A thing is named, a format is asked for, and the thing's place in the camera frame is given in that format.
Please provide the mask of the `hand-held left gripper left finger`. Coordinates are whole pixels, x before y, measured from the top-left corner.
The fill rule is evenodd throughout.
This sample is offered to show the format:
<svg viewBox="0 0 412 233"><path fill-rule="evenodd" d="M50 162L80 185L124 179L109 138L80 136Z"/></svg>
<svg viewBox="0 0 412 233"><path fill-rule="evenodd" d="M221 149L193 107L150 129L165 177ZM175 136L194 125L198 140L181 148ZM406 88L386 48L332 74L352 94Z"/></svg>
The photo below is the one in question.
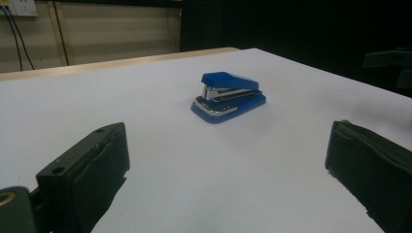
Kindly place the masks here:
<svg viewBox="0 0 412 233"><path fill-rule="evenodd" d="M53 233L90 233L108 211L130 168L122 122L92 131L36 179Z"/></svg>

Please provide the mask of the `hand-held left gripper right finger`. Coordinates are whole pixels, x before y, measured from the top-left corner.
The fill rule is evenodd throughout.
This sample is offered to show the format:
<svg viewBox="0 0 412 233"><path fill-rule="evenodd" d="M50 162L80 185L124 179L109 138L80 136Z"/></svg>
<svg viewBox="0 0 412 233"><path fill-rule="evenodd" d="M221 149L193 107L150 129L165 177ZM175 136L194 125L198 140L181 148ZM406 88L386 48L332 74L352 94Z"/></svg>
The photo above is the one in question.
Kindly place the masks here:
<svg viewBox="0 0 412 233"><path fill-rule="evenodd" d="M332 127L326 169L385 233L412 233L412 151L347 120Z"/></svg>

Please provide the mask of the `blue stapler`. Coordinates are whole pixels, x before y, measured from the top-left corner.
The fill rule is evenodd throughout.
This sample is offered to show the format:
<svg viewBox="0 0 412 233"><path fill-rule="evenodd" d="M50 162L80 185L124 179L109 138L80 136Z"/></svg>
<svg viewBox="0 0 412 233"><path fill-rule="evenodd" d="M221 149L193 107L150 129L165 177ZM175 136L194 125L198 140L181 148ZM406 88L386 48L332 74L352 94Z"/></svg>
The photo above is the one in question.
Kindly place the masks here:
<svg viewBox="0 0 412 233"><path fill-rule="evenodd" d="M202 76L202 94L190 109L209 123L221 123L238 117L266 103L258 82L227 72Z"/></svg>

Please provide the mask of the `wooden table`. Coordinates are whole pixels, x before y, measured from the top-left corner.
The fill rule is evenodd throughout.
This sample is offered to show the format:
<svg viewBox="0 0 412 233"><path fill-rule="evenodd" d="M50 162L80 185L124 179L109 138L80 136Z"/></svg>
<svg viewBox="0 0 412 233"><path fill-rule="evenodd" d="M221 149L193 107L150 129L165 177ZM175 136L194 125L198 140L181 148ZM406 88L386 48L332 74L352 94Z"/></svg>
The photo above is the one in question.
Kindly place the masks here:
<svg viewBox="0 0 412 233"><path fill-rule="evenodd" d="M59 75L67 75L67 74L76 74L76 73L82 73L82 72L88 72L88 71L94 71L94 70L117 68L121 66L152 63L152 62L157 62L157 61L181 59L181 58L188 58L188 57L197 57L197 56L219 54L219 53L226 53L226 52L232 52L232 51L238 51L238 49L237 48L217 48L217 49L207 49L207 50L193 50L193 51L174 52L174 53L168 53L168 54L150 55L150 56L144 56L144 57L134 57L134 58L127 58L127 59L64 66L64 67L53 67L53 68L40 69L40 70L3 73L3 74L0 74L0 82L22 80L22 79L32 79L32 78L42 78L42 77L50 77L50 76L59 76Z"/></svg>

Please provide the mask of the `black curtain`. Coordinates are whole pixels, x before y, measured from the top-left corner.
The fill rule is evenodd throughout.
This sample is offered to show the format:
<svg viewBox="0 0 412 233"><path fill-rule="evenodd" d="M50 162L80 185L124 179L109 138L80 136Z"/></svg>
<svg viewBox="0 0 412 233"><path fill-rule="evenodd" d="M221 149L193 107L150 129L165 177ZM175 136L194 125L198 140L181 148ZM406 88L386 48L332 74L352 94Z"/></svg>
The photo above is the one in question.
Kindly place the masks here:
<svg viewBox="0 0 412 233"><path fill-rule="evenodd" d="M412 97L397 65L369 52L412 48L412 0L183 0L180 50L257 48Z"/></svg>

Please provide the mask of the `white table board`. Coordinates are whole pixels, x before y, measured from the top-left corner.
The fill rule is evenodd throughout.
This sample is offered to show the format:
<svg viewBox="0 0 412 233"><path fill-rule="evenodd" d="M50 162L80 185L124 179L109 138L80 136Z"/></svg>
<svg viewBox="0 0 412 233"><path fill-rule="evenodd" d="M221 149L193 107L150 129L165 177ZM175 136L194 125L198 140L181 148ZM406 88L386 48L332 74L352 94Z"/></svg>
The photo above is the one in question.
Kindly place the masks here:
<svg viewBox="0 0 412 233"><path fill-rule="evenodd" d="M256 80L266 103L208 123L205 73ZM346 119L412 150L412 99L258 49L0 82L0 188L92 130L126 126L131 168L97 233L381 233L327 171Z"/></svg>

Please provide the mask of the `white wall socket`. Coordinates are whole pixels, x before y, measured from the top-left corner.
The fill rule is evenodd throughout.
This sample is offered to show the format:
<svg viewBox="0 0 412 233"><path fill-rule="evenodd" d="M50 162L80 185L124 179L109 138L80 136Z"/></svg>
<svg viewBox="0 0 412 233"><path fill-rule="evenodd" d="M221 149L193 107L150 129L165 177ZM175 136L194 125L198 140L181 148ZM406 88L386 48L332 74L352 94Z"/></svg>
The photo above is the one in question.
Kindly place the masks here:
<svg viewBox="0 0 412 233"><path fill-rule="evenodd" d="M38 15L34 0L0 0L12 16L36 17Z"/></svg>

